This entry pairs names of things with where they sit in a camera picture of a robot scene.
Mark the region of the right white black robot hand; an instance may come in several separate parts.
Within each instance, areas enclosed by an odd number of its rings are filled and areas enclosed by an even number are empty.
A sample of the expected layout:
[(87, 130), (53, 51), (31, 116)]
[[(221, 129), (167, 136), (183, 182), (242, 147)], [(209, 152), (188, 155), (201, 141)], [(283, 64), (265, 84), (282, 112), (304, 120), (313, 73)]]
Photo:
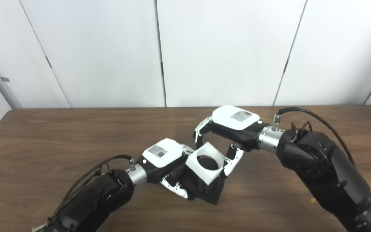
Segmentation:
[(244, 152), (260, 149), (259, 133), (268, 126), (259, 115), (238, 107), (226, 105), (217, 108), (212, 116), (202, 120), (195, 128), (193, 138), (197, 148), (202, 147), (204, 134), (212, 132), (232, 143), (229, 145), (221, 178), (227, 178), (241, 160)]

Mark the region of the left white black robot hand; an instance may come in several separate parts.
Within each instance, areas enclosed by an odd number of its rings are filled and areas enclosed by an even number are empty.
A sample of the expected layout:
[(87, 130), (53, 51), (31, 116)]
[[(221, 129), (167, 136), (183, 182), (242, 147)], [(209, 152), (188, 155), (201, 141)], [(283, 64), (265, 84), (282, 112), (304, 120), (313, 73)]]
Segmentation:
[(194, 151), (186, 144), (165, 138), (145, 149), (137, 164), (144, 170), (147, 183), (160, 183), (176, 195), (192, 201), (194, 195), (171, 172), (184, 165)]

